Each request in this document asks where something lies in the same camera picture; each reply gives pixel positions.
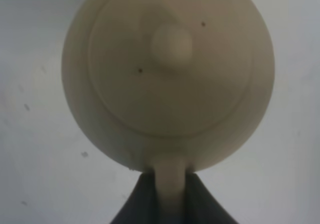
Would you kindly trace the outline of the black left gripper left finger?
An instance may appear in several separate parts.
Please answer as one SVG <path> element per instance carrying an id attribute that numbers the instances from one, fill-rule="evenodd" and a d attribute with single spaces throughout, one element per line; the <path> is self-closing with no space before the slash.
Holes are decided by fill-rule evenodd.
<path id="1" fill-rule="evenodd" d="M 111 224 L 156 224 L 158 222 L 158 200 L 153 173 L 142 173 Z"/>

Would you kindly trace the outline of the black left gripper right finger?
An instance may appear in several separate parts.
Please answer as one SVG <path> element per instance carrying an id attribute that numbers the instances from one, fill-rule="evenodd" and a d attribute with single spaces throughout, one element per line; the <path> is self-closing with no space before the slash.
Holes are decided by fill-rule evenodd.
<path id="1" fill-rule="evenodd" d="M 238 224 L 211 195 L 197 174 L 188 173 L 185 181 L 185 224 Z"/>

